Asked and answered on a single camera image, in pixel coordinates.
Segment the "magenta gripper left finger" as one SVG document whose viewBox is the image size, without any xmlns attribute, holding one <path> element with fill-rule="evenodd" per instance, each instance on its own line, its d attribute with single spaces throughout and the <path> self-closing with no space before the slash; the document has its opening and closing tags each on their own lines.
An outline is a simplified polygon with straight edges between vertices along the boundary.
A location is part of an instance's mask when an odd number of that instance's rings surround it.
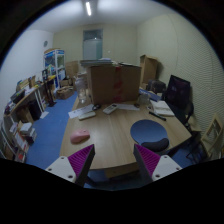
<svg viewBox="0 0 224 224">
<path fill-rule="evenodd" d="M 46 171 L 83 187 L 94 156 L 95 147 L 89 145 L 68 157 L 60 156 Z"/>
</svg>

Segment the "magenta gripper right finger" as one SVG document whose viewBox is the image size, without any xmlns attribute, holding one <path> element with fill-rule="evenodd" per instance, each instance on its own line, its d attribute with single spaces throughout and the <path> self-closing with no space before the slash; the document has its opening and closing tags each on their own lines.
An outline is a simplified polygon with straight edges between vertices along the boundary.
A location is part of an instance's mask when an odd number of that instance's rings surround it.
<svg viewBox="0 0 224 224">
<path fill-rule="evenodd" d="M 146 183 L 152 183 L 182 169 L 168 155 L 160 156 L 138 144 L 134 145 L 133 154 Z"/>
</svg>

